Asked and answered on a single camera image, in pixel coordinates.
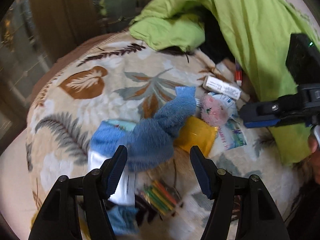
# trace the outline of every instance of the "leaf pattern blanket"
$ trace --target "leaf pattern blanket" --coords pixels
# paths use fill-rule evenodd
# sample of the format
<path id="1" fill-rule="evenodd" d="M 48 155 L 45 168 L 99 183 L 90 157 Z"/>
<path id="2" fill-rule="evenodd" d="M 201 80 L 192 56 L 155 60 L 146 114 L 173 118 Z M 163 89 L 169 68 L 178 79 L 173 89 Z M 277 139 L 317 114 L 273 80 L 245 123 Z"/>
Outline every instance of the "leaf pattern blanket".
<path id="1" fill-rule="evenodd" d="M 26 150 L 37 208 L 60 175 L 73 178 L 88 172 L 89 141 L 101 121 L 152 117 L 175 97 L 175 86 L 196 86 L 196 97 L 201 98 L 207 74 L 195 57 L 156 52 L 128 32 L 111 36 L 62 69 L 43 87 L 28 114 Z M 247 145 L 226 151 L 216 139 L 209 158 L 233 175 L 261 176 L 285 217 L 301 185 L 299 172 L 281 165 L 267 129 L 241 128 Z M 212 201 L 200 191 L 189 154 L 176 148 L 171 160 L 138 173 L 136 187 L 158 178 L 176 184 L 184 205 L 164 221 L 145 222 L 136 238 L 200 239 Z M 238 215 L 235 197 L 230 239 L 235 237 Z"/>

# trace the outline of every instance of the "yellow packet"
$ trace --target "yellow packet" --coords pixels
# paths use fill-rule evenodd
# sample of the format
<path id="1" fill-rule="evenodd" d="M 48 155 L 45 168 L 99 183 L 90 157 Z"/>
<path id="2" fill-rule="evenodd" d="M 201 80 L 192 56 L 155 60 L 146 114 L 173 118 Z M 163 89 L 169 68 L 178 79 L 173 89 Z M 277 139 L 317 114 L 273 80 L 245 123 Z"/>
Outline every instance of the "yellow packet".
<path id="1" fill-rule="evenodd" d="M 199 118 L 191 116 L 181 128 L 179 137 L 173 143 L 188 153 L 192 146 L 197 145 L 204 157 L 207 157 L 216 138 L 217 131 L 217 127 L 212 127 Z"/>

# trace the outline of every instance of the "pack of colored pencils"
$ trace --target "pack of colored pencils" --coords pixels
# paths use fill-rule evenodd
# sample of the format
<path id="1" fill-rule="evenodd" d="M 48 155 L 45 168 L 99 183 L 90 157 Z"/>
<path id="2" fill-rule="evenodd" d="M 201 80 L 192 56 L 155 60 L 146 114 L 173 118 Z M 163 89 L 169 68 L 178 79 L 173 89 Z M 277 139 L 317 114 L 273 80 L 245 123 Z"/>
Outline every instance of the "pack of colored pencils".
<path id="1" fill-rule="evenodd" d="M 150 186 L 145 187 L 140 196 L 161 216 L 172 214 L 181 201 L 173 187 L 159 180 L 154 180 Z"/>

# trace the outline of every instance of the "blue cloth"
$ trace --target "blue cloth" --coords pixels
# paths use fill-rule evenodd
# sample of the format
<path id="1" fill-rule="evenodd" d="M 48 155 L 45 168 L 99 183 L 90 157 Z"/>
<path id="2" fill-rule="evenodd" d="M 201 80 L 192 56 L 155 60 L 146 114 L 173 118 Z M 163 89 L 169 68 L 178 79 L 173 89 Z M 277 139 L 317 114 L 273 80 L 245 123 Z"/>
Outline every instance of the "blue cloth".
<path id="1" fill-rule="evenodd" d="M 173 141 L 186 119 L 196 111 L 195 87 L 176 87 L 177 96 L 159 109 L 153 118 L 142 119 L 125 132 L 102 122 L 90 141 L 90 148 L 111 158 L 119 145 L 128 149 L 129 171 L 144 171 L 173 157 Z"/>
<path id="2" fill-rule="evenodd" d="M 107 211 L 115 235 L 131 235 L 138 233 L 138 226 L 135 223 L 137 212 L 137 208 L 125 206 L 114 206 Z"/>

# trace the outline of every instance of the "bolt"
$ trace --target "bolt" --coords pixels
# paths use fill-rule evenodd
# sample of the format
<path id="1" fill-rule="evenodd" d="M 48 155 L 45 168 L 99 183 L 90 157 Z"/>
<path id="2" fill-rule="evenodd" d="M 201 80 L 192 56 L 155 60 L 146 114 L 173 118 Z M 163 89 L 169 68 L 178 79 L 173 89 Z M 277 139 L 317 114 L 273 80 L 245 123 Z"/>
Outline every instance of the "bolt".
<path id="1" fill-rule="evenodd" d="M 279 106 L 277 104 L 274 104 L 272 107 L 271 107 L 272 111 L 277 111 L 279 109 Z"/>
<path id="2" fill-rule="evenodd" d="M 94 169 L 91 171 L 92 175 L 98 175 L 100 173 L 100 169 Z"/>
<path id="3" fill-rule="evenodd" d="M 251 179 L 252 179 L 253 181 L 258 181 L 258 180 L 259 180 L 259 177 L 258 177 L 257 175 L 252 175 L 252 176 L 251 176 Z"/>
<path id="4" fill-rule="evenodd" d="M 58 178 L 58 181 L 63 182 L 63 181 L 65 181 L 67 178 L 68 178 L 67 175 L 61 175 L 61 176 Z"/>
<path id="5" fill-rule="evenodd" d="M 224 169 L 218 169 L 218 170 L 217 170 L 217 173 L 218 173 L 219 175 L 225 175 L 225 174 L 226 174 L 226 171 L 225 171 Z"/>

